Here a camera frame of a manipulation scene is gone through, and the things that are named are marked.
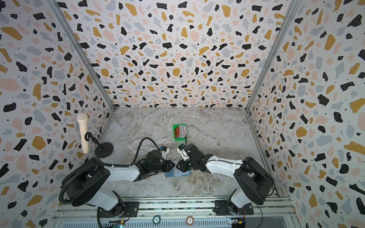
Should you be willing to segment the blue card holder wallet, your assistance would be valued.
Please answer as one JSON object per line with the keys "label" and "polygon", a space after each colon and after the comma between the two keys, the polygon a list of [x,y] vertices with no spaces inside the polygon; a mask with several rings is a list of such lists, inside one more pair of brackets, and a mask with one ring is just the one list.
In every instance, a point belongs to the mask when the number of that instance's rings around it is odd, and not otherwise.
{"label": "blue card holder wallet", "polygon": [[191,175],[191,171],[182,172],[176,167],[174,167],[170,172],[165,173],[166,178],[172,178],[172,177],[182,177],[182,176],[188,176]]}

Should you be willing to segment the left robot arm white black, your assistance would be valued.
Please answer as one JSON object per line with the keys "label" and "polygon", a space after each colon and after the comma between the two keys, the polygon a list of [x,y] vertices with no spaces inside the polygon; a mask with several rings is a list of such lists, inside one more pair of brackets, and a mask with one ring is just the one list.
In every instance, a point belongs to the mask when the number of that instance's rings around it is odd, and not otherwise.
{"label": "left robot arm white black", "polygon": [[116,191],[107,191],[103,185],[113,181],[142,181],[170,172],[175,164],[164,158],[167,152],[169,149],[163,146],[131,165],[104,163],[100,158],[92,158],[64,178],[59,202],[74,207],[95,206],[112,217],[120,216],[126,213],[125,202]]}

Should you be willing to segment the green plastic card tray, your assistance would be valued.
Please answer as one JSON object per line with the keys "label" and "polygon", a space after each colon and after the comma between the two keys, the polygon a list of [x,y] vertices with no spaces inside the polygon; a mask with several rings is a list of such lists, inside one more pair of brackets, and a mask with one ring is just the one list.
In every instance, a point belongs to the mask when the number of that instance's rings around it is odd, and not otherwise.
{"label": "green plastic card tray", "polygon": [[175,141],[185,141],[187,137],[186,124],[174,124],[173,132]]}

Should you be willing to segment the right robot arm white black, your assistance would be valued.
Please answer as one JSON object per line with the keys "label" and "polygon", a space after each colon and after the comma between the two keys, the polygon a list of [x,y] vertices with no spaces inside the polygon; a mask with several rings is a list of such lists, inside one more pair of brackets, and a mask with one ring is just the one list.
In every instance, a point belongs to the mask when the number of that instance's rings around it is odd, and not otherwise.
{"label": "right robot arm white black", "polygon": [[177,169],[185,173],[197,170],[203,173],[217,173],[234,178],[240,186],[226,201],[215,202],[217,215],[242,215],[252,203],[263,205],[270,192],[275,190],[272,176],[252,157],[244,160],[223,159],[212,154],[203,154],[194,144],[181,144],[178,153],[182,159]]}

